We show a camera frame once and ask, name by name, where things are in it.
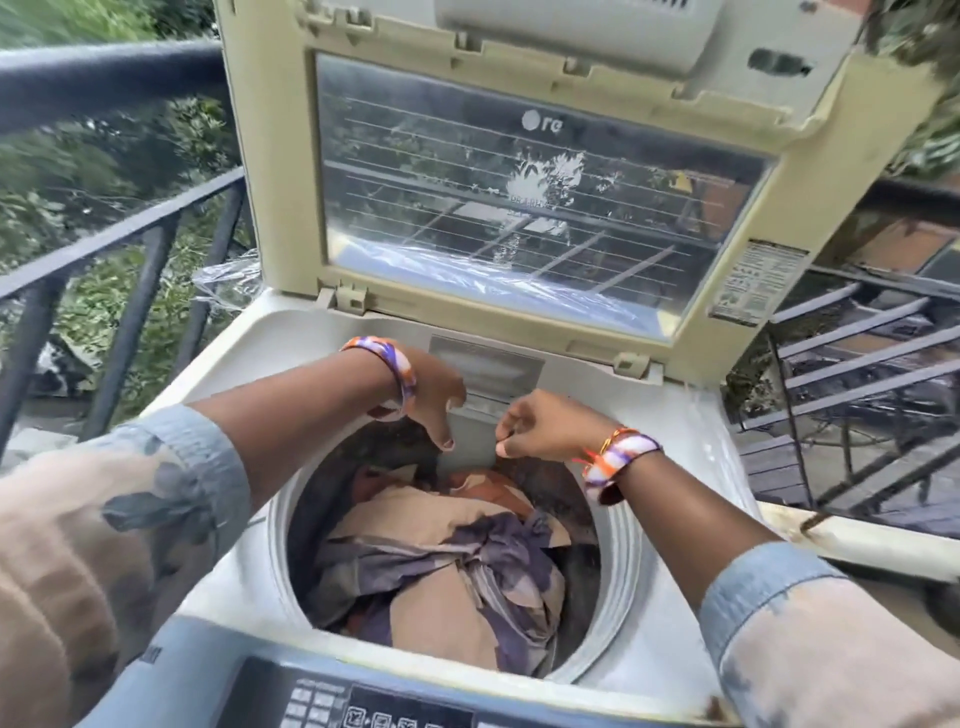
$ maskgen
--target orange and purple bangle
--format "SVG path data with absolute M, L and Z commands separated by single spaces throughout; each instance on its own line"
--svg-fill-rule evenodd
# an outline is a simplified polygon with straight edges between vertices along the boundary
M 381 339 L 378 336 L 354 336 L 347 341 L 340 349 L 341 352 L 347 349 L 366 349 L 380 357 L 390 371 L 394 373 L 396 384 L 400 390 L 399 409 L 389 407 L 380 407 L 370 413 L 371 417 L 377 420 L 397 420 L 403 417 L 407 411 L 407 405 L 413 399 L 417 391 L 417 376 L 410 365 L 410 360 L 403 355 L 396 345 L 388 339 Z
M 614 505 L 623 500 L 616 488 L 620 471 L 648 452 L 663 450 L 656 440 L 631 427 L 618 427 L 599 452 L 587 452 L 591 458 L 584 468 L 587 497 L 601 505 Z

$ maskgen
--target label sticker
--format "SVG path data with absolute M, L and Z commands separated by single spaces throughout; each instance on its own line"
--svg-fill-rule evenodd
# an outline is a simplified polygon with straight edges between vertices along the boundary
M 745 327 L 762 325 L 808 255 L 799 248 L 752 239 L 723 281 L 708 316 Z

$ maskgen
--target top-load washing machine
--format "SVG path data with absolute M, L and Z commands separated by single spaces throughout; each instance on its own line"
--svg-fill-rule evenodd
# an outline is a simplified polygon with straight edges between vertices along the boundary
M 758 516 L 719 385 L 924 118 L 925 69 L 860 52 L 862 18 L 830 3 L 217 10 L 270 287 L 154 407 L 388 336 L 464 374 L 441 472 L 490 465 L 498 416 L 539 387 Z M 370 422 L 317 443 L 87 725 L 736 722 L 625 504 L 567 499 L 577 596 L 533 677 L 314 629 L 298 564 L 343 495 L 324 463 Z

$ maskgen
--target shirt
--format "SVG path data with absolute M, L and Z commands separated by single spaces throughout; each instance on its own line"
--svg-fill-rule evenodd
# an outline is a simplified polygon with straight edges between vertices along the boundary
M 0 728 L 83 717 L 250 510 L 229 439 L 183 405 L 0 479 Z M 698 619 L 750 728 L 960 726 L 960 661 L 788 543 L 735 559 Z

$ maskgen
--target transparent lid window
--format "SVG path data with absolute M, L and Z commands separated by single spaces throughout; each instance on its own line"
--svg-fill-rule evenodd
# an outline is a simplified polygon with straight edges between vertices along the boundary
M 333 265 L 669 339 L 767 160 L 317 57 Z

